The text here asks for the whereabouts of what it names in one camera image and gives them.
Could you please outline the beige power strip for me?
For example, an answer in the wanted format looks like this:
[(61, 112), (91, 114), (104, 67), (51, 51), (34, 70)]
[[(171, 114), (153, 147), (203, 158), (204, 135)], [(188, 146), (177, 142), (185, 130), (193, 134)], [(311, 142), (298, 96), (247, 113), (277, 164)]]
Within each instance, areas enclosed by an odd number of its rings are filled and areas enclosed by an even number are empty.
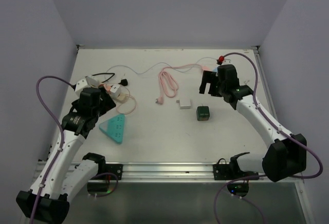
[(127, 99), (127, 94), (123, 92), (123, 88), (128, 86), (128, 80), (122, 79), (119, 83), (110, 83), (109, 80), (100, 81), (95, 76), (86, 76), (87, 85), (89, 87), (104, 87), (106, 92), (112, 99), (123, 103)]

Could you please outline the dark green cube plug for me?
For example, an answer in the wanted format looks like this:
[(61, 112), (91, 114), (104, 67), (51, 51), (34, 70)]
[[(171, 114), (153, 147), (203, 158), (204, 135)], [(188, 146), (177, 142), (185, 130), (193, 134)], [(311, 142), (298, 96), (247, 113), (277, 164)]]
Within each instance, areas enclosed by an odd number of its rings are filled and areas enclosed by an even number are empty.
[(208, 121), (210, 119), (210, 108), (207, 105), (199, 105), (196, 109), (197, 121)]

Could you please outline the teal triangular socket adapter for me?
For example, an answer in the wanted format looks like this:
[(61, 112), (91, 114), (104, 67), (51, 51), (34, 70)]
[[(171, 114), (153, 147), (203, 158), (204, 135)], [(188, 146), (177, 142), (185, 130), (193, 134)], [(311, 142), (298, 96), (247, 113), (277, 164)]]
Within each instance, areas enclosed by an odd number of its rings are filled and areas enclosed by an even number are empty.
[(115, 143), (121, 144), (123, 142), (124, 126), (125, 115), (118, 114), (99, 124), (99, 130)]

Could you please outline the white charger plug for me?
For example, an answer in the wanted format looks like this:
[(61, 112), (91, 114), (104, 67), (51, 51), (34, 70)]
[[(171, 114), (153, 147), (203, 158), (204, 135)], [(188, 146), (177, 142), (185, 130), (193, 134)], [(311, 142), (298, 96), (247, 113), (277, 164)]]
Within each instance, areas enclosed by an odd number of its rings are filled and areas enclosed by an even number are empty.
[(179, 109), (185, 110), (185, 109), (191, 109), (192, 107), (191, 99), (187, 97), (177, 99), (176, 103), (179, 105)]

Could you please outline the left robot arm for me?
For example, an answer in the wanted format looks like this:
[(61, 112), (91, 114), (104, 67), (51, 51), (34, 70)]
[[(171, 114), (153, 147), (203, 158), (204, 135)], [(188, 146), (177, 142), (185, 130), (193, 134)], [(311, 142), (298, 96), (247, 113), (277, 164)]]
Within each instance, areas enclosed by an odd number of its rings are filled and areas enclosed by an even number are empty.
[(70, 204), (93, 178), (109, 175), (105, 157), (88, 153), (72, 173), (68, 170), (77, 151), (95, 128), (99, 118), (116, 106), (104, 87), (87, 87), (72, 103), (60, 125), (60, 134), (39, 177), (29, 190), (20, 191), (16, 202), (33, 223), (62, 223)]

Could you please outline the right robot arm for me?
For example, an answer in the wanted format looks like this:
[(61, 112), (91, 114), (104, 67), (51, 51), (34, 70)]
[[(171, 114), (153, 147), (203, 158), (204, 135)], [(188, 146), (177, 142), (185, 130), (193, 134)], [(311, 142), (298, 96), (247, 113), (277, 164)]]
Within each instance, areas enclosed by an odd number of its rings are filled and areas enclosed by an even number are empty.
[(229, 173), (235, 179), (252, 173), (265, 174), (277, 182), (306, 169), (306, 139), (302, 134), (294, 135), (284, 128), (254, 97), (248, 85), (241, 85), (236, 68), (222, 65), (217, 72), (204, 71), (199, 93), (222, 97), (234, 110), (241, 114), (258, 132), (264, 141), (267, 152), (255, 154), (244, 152), (230, 158)]

